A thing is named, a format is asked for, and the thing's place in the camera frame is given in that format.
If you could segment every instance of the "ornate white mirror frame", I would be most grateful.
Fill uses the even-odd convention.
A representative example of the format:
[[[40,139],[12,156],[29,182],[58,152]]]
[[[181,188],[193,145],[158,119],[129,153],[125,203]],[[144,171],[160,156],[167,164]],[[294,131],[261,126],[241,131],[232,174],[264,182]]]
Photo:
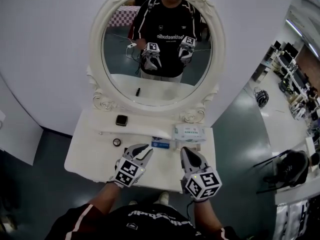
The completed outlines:
[[[225,34],[222,23],[214,6],[207,0],[186,0],[194,5],[205,19],[211,35],[211,62],[207,73],[196,85],[196,89],[183,100],[162,106],[143,105],[124,96],[111,77],[102,46],[106,26],[114,12],[127,0],[107,0],[98,12],[90,33],[89,56],[90,66],[87,75],[94,87],[93,104],[97,109],[112,111],[116,108],[144,116],[179,115],[179,119],[188,123],[200,123],[205,117],[205,103],[212,101],[218,91],[218,80],[224,69]]]

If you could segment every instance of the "blue box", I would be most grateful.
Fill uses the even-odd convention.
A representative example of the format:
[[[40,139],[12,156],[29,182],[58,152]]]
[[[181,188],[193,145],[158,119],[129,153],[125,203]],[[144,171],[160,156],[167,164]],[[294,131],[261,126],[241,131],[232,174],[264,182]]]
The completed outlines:
[[[160,149],[169,149],[170,140],[165,138],[152,137],[151,147],[160,148]]]

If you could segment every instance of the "led light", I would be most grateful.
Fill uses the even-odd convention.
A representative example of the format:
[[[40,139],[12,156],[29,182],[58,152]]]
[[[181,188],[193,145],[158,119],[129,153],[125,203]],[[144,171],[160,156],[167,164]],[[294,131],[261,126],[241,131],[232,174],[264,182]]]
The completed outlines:
[[[286,22],[295,30],[295,32],[302,37],[302,34],[300,33],[300,31],[287,19]]]
[[[318,53],[316,52],[315,48],[314,48],[310,43],[309,43],[309,46],[310,46],[311,50],[313,51],[314,55],[315,55],[317,58],[319,58],[319,55],[318,55]]]

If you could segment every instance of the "checkered tablecloth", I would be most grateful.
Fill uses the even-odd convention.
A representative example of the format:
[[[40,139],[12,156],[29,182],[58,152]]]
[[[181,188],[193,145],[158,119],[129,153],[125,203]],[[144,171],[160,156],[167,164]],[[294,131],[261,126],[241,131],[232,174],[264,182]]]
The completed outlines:
[[[107,27],[130,26],[139,9],[140,6],[120,6],[109,20]]]

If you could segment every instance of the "mirror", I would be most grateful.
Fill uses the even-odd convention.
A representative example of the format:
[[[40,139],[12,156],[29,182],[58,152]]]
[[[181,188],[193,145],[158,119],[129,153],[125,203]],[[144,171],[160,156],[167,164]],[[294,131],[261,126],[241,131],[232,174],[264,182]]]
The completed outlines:
[[[101,48],[114,86],[147,106],[188,97],[212,58],[208,25],[185,0],[128,0],[107,23]]]

